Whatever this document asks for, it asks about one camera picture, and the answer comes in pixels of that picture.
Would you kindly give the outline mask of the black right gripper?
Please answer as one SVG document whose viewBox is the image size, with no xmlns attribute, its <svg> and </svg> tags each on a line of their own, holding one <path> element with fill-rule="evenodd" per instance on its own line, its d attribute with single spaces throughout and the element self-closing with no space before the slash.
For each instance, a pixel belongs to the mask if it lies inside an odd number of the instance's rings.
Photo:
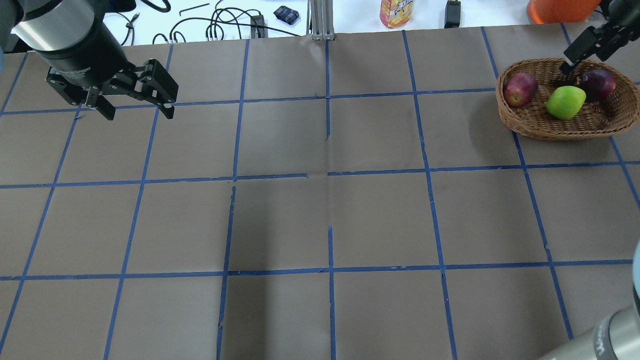
<svg viewBox="0 0 640 360">
<path fill-rule="evenodd" d="M 599 60 L 608 60 L 617 50 L 640 36 L 640 2 L 638 0 L 602 0 L 599 4 L 606 21 L 598 29 L 588 27 L 563 52 L 560 66 L 569 75 L 578 64 L 598 52 Z"/>
</svg>

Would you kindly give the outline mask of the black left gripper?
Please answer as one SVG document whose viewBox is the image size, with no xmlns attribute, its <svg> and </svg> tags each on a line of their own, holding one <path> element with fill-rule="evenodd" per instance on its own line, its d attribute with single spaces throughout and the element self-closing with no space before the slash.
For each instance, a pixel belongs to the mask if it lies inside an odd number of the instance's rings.
<svg viewBox="0 0 640 360">
<path fill-rule="evenodd" d="M 179 85 L 157 59 L 135 66 L 112 32 L 95 22 L 78 43 L 45 51 L 50 66 L 46 83 L 69 105 L 83 104 L 108 121 L 116 109 L 108 96 L 128 96 L 156 105 L 166 119 L 173 119 Z"/>
</svg>

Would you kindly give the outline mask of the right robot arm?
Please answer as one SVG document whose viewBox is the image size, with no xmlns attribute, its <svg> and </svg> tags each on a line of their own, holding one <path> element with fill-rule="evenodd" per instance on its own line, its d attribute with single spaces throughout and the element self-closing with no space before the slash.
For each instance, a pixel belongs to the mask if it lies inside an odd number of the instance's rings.
<svg viewBox="0 0 640 360">
<path fill-rule="evenodd" d="M 609 59 L 627 43 L 639 38 L 640 5 L 637 0 L 612 0 L 608 19 L 600 27 L 588 27 L 563 52 L 560 66 L 569 75 L 592 55 Z M 631 259 L 633 303 L 604 317 L 594 328 L 541 356 L 542 360 L 637 360 L 640 351 L 639 255 L 636 246 Z"/>
</svg>

